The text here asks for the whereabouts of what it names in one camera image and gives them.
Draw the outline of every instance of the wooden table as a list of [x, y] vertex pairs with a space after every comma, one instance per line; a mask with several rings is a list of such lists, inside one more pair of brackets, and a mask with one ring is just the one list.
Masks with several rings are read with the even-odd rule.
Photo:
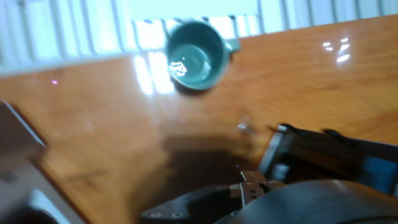
[[[255, 168], [280, 122], [398, 144], [396, 24], [242, 39], [221, 83], [200, 95], [176, 91], [164, 55], [150, 52], [3, 78], [0, 98], [49, 142], [42, 168], [92, 223], [135, 223], [148, 206], [232, 181], [235, 165]], [[239, 133], [248, 118], [254, 132]]]

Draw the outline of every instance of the mug handle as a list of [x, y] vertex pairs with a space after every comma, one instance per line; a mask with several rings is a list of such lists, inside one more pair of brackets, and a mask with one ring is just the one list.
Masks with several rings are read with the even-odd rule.
[[241, 44], [239, 43], [238, 39], [225, 40], [225, 45], [230, 54], [241, 49]]

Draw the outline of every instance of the screw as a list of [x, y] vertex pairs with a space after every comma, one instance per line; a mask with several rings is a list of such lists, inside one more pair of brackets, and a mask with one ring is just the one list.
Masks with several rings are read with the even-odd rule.
[[183, 214], [182, 213], [173, 213], [172, 217], [173, 218], [178, 218], [178, 217], [182, 217]]
[[149, 216], [151, 216], [151, 217], [159, 217], [162, 214], [163, 214], [162, 212], [152, 212]]

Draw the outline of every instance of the mug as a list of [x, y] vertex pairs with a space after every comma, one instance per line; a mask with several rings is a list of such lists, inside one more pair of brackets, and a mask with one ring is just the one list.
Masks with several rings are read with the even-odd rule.
[[170, 76], [187, 88], [206, 90], [224, 76], [231, 53], [239, 40], [224, 40], [206, 22], [190, 21], [177, 27], [166, 44]]

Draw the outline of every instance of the wood grain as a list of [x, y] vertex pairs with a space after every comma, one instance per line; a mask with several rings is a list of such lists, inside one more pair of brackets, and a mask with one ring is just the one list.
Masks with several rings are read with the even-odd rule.
[[49, 142], [43, 169], [92, 223], [136, 223], [145, 208], [255, 168], [281, 122], [398, 144], [397, 23], [242, 39], [224, 79], [201, 94], [177, 91], [162, 52], [149, 52], [3, 78], [0, 98]]

